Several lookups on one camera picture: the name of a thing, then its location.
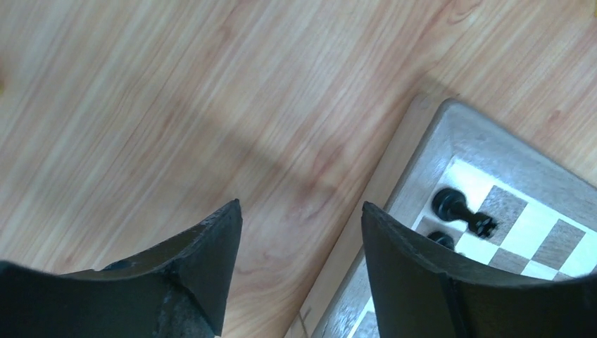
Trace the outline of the wooden chess board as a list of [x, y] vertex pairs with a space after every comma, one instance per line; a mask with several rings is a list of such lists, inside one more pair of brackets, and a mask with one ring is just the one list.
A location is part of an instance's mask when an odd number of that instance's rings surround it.
[[365, 202], [492, 268], [552, 282], [596, 276], [596, 187], [473, 107], [421, 94], [288, 337], [381, 337], [363, 249]]

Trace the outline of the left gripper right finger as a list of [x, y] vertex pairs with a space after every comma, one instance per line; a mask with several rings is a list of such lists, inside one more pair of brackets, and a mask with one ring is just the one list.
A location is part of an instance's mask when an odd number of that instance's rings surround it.
[[595, 337], [596, 276], [552, 282], [478, 263], [370, 202], [363, 249], [381, 337]]

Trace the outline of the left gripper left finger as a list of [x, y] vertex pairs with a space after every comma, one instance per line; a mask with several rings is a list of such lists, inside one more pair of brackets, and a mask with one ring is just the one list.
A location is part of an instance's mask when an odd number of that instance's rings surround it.
[[234, 199], [101, 270], [55, 275], [2, 261], [1, 336], [220, 336], [242, 224]]

